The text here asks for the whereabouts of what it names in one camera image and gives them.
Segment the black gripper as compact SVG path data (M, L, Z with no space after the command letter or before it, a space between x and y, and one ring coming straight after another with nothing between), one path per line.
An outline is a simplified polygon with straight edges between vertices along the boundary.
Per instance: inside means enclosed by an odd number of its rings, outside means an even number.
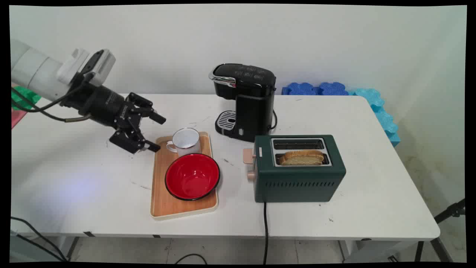
M164 124L166 119L157 113L150 100L136 93L124 97L105 86L86 84L74 93L74 108L80 115L90 115L92 121L113 128L115 132L109 142L131 154L145 150L156 153L161 149L160 145L145 139L141 117L159 124Z

